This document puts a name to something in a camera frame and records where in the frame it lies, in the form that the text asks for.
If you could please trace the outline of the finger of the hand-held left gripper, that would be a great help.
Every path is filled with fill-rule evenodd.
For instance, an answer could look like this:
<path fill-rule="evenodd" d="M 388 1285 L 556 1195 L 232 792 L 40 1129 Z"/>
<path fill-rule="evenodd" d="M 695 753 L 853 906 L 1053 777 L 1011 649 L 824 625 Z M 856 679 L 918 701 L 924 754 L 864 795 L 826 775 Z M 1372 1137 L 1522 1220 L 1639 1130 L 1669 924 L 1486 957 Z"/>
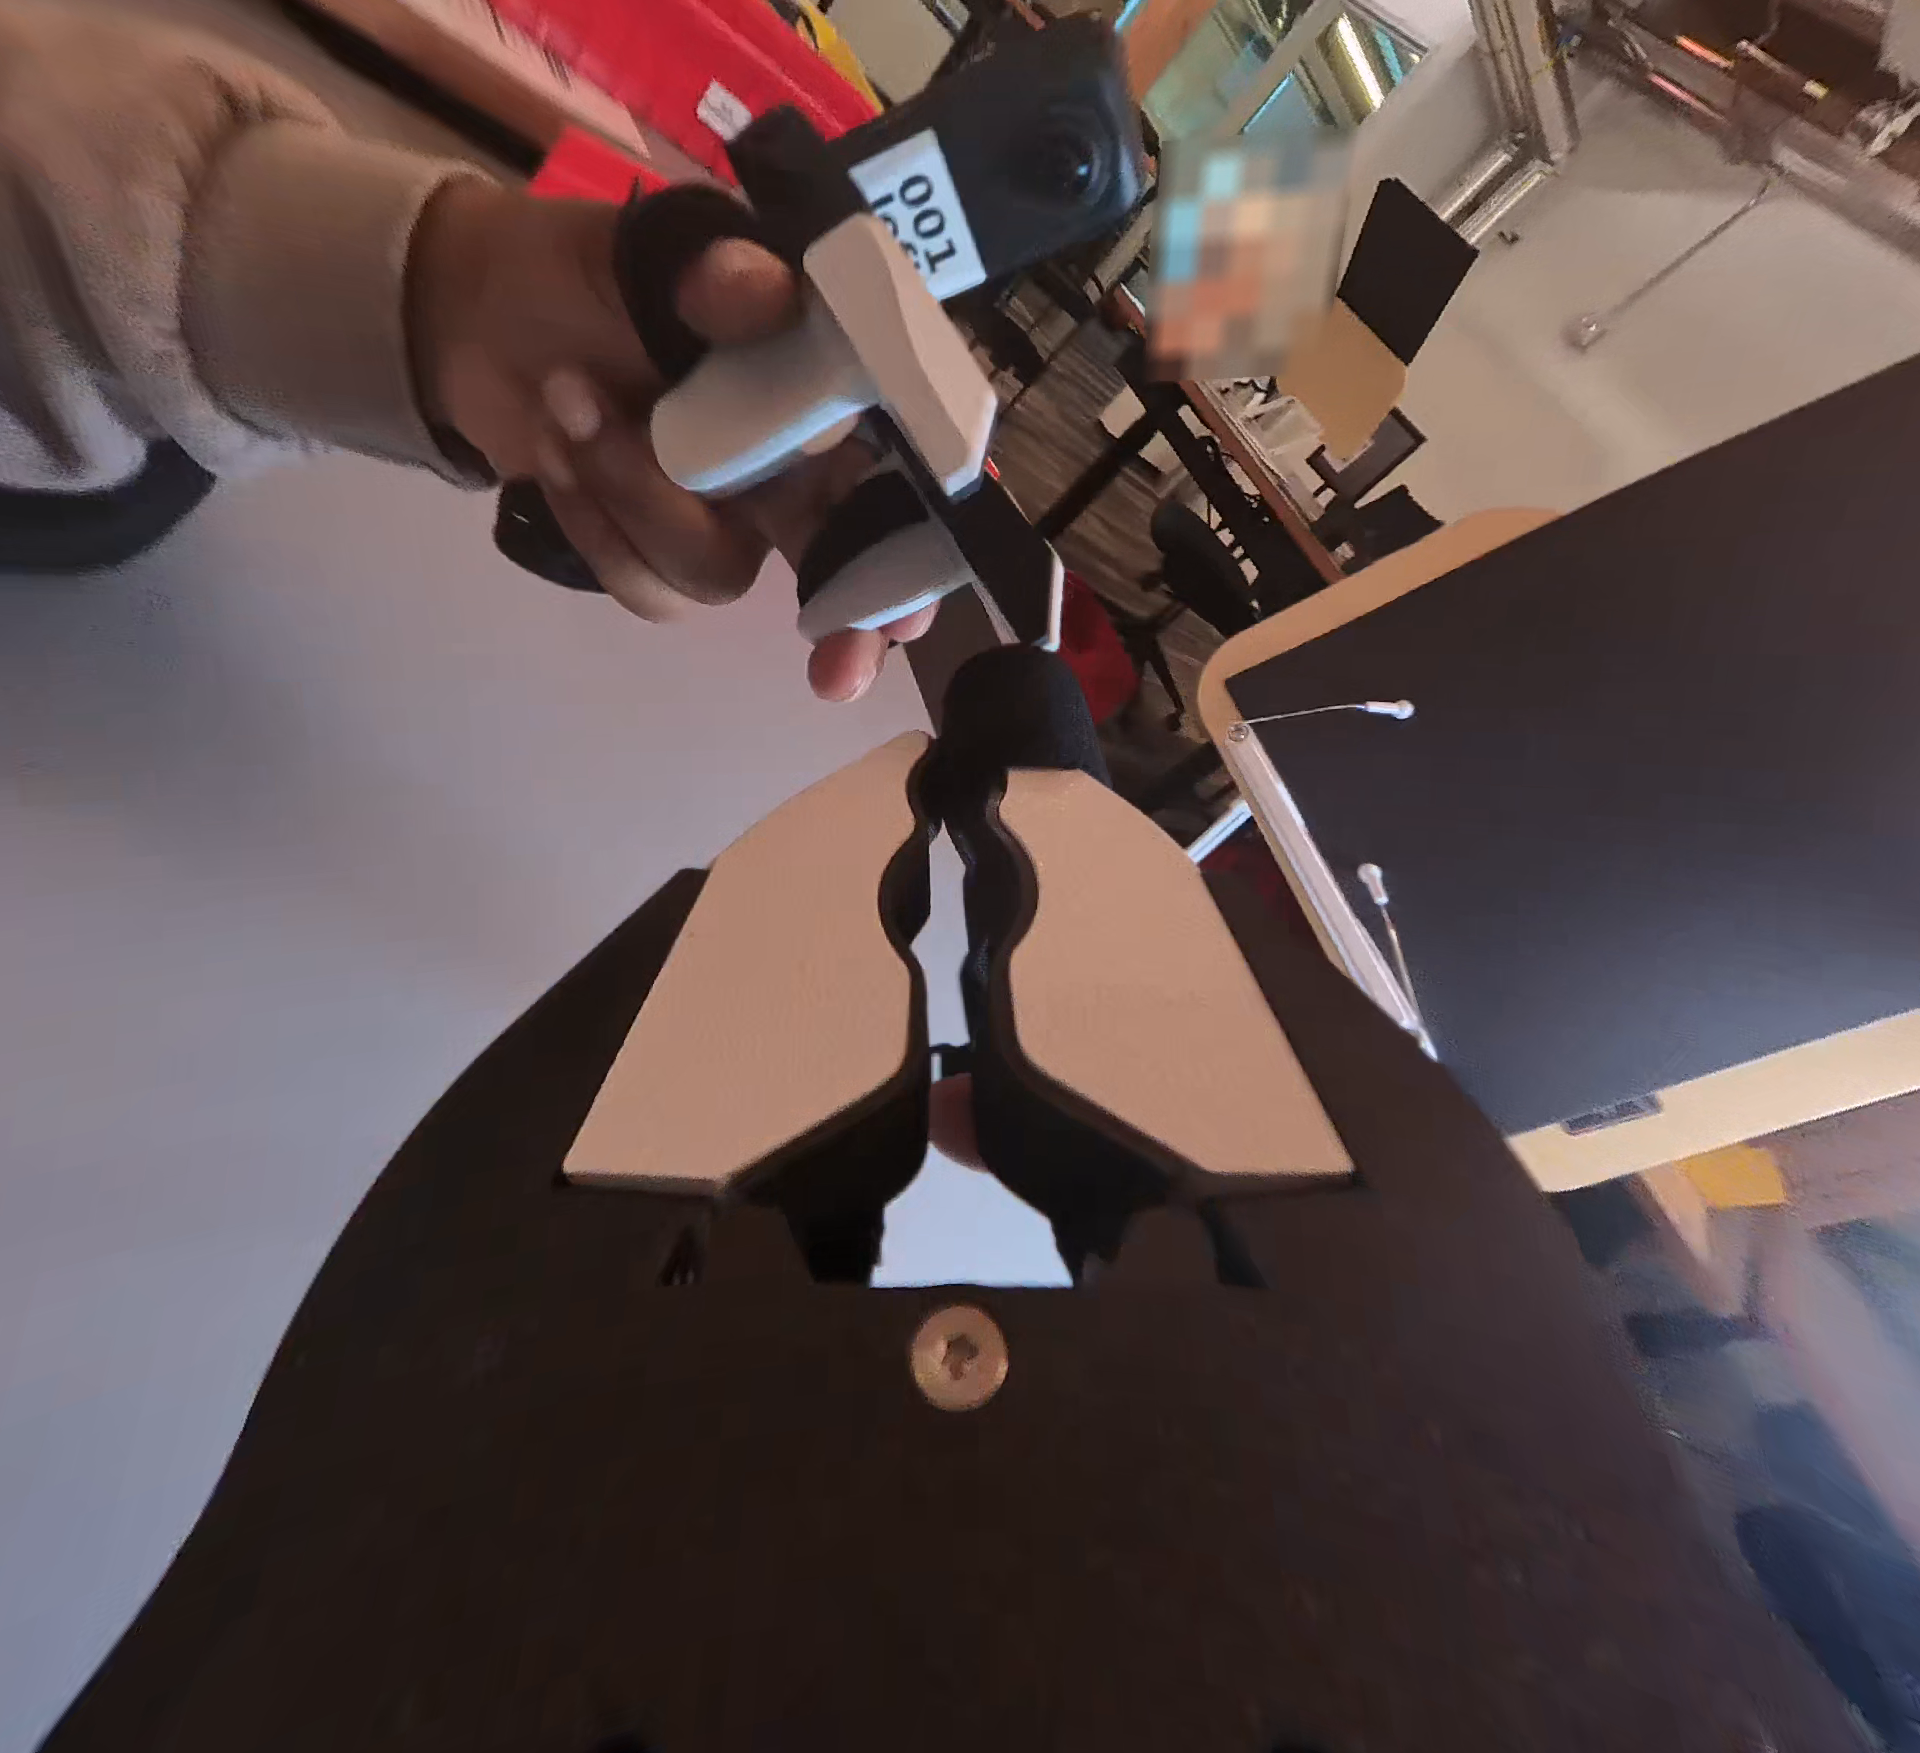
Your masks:
<path fill-rule="evenodd" d="M 947 485 L 894 415 L 883 441 L 933 527 L 952 544 L 966 586 L 985 607 L 1001 643 L 1059 652 L 1064 566 L 1057 550 L 1019 512 L 980 456 L 966 485 Z"/>

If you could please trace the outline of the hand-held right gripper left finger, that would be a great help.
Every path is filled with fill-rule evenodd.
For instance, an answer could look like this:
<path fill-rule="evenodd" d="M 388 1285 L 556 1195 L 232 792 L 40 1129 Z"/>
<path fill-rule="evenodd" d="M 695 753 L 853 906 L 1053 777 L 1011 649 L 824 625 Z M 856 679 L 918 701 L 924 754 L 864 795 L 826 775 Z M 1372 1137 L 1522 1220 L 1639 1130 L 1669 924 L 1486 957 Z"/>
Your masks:
<path fill-rule="evenodd" d="M 574 1188 L 778 1212 L 871 1280 L 927 1152 L 925 732 L 782 802 L 709 866 L 565 1158 Z"/>

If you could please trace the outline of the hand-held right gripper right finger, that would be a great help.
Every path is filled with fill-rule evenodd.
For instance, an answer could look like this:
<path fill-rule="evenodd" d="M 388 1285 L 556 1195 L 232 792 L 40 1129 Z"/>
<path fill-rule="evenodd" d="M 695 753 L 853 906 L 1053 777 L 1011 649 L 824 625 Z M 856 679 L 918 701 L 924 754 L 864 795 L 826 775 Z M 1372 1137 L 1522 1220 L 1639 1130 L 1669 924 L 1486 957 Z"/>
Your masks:
<path fill-rule="evenodd" d="M 1084 772 L 1016 767 L 961 805 L 973 1144 L 1081 1282 L 1186 1212 L 1222 1280 L 1242 1199 L 1356 1164 L 1188 853 Z"/>

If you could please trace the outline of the red open-front bin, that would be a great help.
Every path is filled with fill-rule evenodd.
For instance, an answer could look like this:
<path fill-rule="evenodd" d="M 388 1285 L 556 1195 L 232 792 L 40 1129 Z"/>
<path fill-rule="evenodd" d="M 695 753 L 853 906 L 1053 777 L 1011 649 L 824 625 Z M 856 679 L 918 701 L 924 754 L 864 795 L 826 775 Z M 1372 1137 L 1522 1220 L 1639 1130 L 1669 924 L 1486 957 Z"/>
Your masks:
<path fill-rule="evenodd" d="M 670 180 L 647 159 L 606 144 L 598 135 L 565 130 L 529 179 L 527 195 L 535 202 L 610 204 L 618 209 L 664 188 L 670 188 Z"/>

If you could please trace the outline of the person's left hand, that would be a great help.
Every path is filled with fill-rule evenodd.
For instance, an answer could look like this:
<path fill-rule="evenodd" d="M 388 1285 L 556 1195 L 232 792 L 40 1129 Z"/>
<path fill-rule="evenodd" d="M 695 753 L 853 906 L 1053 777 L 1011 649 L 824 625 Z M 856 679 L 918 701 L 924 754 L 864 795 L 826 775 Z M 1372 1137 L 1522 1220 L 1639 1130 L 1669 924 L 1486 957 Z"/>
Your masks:
<path fill-rule="evenodd" d="M 499 482 L 529 485 L 598 586 L 649 623 L 742 597 L 771 557 L 798 566 L 874 467 L 856 441 L 749 495 L 679 489 L 649 441 L 664 379 L 611 271 L 610 204 L 452 180 L 406 262 L 421 414 Z"/>

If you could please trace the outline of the dark red storage bin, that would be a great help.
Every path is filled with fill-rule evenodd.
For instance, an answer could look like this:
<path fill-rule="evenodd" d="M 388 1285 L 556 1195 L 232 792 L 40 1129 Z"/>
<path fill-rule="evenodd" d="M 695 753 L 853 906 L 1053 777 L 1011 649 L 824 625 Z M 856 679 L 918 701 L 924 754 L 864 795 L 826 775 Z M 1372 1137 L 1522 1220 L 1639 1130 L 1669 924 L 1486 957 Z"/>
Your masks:
<path fill-rule="evenodd" d="M 1081 685 L 1097 728 L 1134 703 L 1141 668 L 1131 660 L 1114 616 L 1082 588 L 1064 596 L 1057 656 Z"/>

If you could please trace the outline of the black office chair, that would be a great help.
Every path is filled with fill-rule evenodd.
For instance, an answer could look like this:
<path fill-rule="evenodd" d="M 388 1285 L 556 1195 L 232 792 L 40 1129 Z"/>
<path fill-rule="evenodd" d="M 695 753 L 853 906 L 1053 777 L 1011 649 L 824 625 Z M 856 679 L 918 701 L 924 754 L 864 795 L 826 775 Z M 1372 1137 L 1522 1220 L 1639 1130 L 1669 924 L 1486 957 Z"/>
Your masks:
<path fill-rule="evenodd" d="M 1199 512 L 1169 497 L 1147 519 L 1156 566 L 1142 579 L 1169 603 L 1168 620 L 1188 614 L 1233 639 L 1261 623 L 1261 597 L 1237 550 Z"/>

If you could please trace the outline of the black monitor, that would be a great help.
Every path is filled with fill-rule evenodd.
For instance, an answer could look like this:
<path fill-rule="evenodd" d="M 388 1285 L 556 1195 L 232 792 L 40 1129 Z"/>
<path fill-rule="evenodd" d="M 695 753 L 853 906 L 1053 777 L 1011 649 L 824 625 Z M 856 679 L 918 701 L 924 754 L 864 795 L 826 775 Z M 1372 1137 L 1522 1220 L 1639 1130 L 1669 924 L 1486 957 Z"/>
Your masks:
<path fill-rule="evenodd" d="M 1308 456 L 1324 498 L 1314 530 L 1327 552 L 1346 548 L 1354 557 L 1379 558 L 1442 528 L 1415 495 L 1390 485 L 1423 445 L 1423 434 L 1391 409 L 1369 445 L 1341 467 L 1324 449 Z"/>

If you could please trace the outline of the beige board panel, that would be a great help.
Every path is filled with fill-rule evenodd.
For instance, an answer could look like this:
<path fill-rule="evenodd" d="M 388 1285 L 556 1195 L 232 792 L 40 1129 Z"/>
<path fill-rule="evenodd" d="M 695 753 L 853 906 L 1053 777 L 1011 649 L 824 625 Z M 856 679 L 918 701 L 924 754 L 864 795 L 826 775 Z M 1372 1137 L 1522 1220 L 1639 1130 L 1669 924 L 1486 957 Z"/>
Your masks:
<path fill-rule="evenodd" d="M 1405 379 L 1405 362 L 1346 301 L 1332 299 L 1286 354 L 1277 386 L 1308 414 L 1323 449 L 1346 464 L 1375 439 Z"/>

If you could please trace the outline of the black flag panel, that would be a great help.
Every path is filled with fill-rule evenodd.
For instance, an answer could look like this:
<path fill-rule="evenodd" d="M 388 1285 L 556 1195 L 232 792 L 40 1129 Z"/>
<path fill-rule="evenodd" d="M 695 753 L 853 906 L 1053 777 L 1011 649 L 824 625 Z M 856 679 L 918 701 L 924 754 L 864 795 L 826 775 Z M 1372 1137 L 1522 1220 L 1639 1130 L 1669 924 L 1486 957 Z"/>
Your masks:
<path fill-rule="evenodd" d="M 1383 179 L 1344 266 L 1337 301 L 1409 367 L 1480 249 L 1404 180 Z"/>

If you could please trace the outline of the black board with wooden rim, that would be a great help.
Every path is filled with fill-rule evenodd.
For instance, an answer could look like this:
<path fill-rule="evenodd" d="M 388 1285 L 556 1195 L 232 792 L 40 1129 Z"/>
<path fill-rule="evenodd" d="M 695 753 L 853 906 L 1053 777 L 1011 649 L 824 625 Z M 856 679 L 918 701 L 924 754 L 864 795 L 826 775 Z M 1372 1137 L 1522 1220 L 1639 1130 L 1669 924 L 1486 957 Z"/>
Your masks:
<path fill-rule="evenodd" d="M 1439 1063 L 1548 1190 L 1916 1092 L 1918 362 L 1577 512 L 1480 512 L 1233 637 Z"/>

